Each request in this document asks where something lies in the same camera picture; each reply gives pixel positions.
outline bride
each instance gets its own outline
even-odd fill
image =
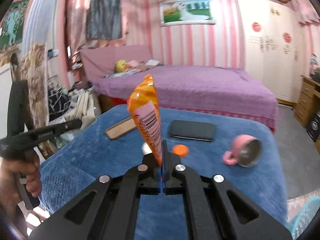
[[[195,15],[187,11],[187,7],[184,3],[179,3],[178,10],[180,12],[181,21],[199,21],[199,20],[208,20],[209,16],[207,15]]]

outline blue fabric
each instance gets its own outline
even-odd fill
[[[263,124],[232,117],[189,111],[160,109],[162,137],[168,149],[185,144],[190,153],[182,163],[211,177],[221,174],[228,178],[255,203],[282,224],[286,221],[286,185],[279,153],[270,130]],[[104,130],[129,117],[126,105],[116,106],[98,117],[81,135],[41,165],[43,184],[41,202],[52,213],[103,174],[123,175],[142,160],[143,139],[137,130],[110,141]],[[189,120],[215,124],[213,142],[175,139],[167,136],[170,122]],[[252,168],[227,166],[222,155],[239,134],[249,134],[262,142],[262,154]],[[135,239],[185,240],[187,228],[182,197],[141,197]]]

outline orange bottle cap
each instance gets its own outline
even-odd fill
[[[176,155],[179,155],[180,157],[185,157],[189,153],[189,148],[182,144],[177,144],[173,146],[172,152]]]

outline orange plastic wrapper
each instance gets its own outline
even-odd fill
[[[153,77],[147,75],[128,99],[128,111],[159,166],[162,164],[161,122]]]

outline black case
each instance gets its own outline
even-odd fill
[[[169,135],[175,138],[211,142],[214,135],[214,124],[174,120],[170,123]]]
[[[317,140],[320,134],[320,113],[311,117],[307,126],[307,133],[314,142]]]

